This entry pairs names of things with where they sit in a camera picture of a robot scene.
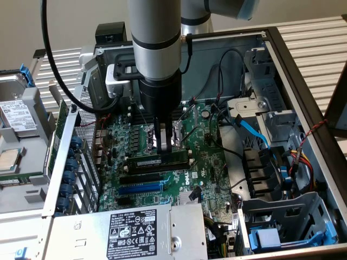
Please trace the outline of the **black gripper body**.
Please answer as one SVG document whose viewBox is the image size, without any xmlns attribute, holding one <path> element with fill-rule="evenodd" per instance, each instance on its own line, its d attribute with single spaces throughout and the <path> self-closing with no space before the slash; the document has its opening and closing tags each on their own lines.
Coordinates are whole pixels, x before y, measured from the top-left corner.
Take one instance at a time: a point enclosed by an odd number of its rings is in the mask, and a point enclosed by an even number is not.
<svg viewBox="0 0 347 260">
<path fill-rule="evenodd" d="M 139 80 L 140 100 L 145 110 L 160 121 L 167 120 L 182 98 L 182 74 L 177 70 L 165 80 Z"/>
</svg>

